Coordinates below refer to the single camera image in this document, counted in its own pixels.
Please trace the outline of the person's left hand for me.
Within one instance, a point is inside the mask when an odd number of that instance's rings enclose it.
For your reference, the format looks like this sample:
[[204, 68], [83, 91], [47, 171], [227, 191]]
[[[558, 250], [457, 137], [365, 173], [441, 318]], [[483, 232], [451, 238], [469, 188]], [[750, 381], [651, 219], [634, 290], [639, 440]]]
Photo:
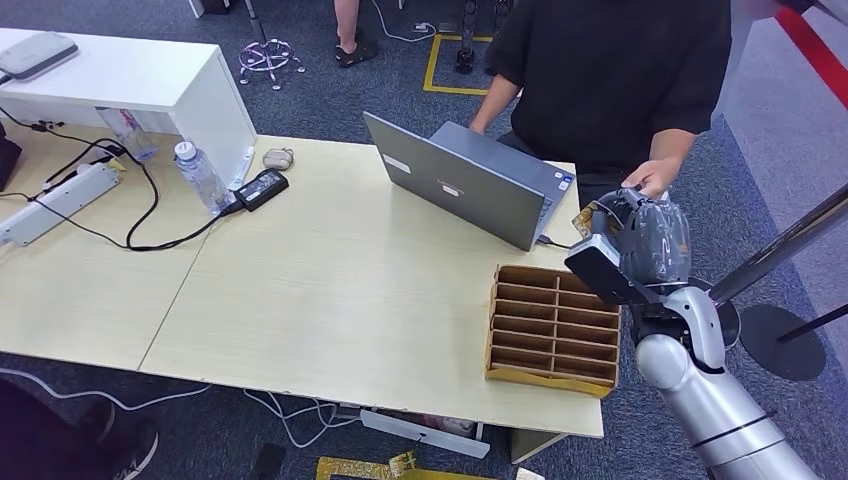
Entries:
[[682, 157], [666, 157], [643, 162], [621, 186], [624, 188], [639, 188], [642, 195], [652, 199], [660, 199], [677, 178], [683, 164]]

